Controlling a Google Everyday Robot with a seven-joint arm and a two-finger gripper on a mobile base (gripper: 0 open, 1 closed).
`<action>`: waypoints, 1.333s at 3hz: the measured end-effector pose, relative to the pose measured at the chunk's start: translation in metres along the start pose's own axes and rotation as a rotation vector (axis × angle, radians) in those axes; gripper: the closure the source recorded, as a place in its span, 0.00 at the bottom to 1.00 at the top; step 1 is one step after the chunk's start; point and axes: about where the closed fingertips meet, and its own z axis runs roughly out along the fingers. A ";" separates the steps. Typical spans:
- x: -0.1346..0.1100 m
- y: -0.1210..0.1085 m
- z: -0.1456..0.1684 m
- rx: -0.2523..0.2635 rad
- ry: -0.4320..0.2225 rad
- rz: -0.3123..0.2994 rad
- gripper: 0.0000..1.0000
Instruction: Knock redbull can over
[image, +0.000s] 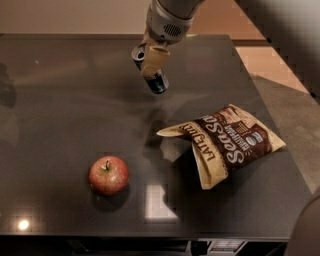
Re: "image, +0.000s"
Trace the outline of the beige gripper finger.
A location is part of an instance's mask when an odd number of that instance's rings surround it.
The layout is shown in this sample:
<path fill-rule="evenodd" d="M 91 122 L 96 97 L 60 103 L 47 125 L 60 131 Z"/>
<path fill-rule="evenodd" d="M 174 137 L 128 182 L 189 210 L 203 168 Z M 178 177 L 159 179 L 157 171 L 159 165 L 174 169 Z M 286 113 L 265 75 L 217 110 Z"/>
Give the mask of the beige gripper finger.
<path fill-rule="evenodd" d="M 169 57 L 170 52 L 166 47 L 148 44 L 141 67 L 142 76 L 147 79 L 154 78 L 160 73 Z"/>

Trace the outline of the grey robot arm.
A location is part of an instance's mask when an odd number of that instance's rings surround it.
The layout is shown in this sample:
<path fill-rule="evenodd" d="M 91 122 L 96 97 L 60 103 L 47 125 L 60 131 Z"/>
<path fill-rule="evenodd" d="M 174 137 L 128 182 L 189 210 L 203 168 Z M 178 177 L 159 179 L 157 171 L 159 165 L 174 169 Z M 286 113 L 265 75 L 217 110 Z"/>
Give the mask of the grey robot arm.
<path fill-rule="evenodd" d="M 183 39 L 205 0 L 151 0 L 146 16 L 148 42 L 170 45 Z M 309 94 L 320 94 L 320 0 L 234 0 L 298 77 Z M 283 256 L 320 256 L 320 190 L 304 206 Z"/>

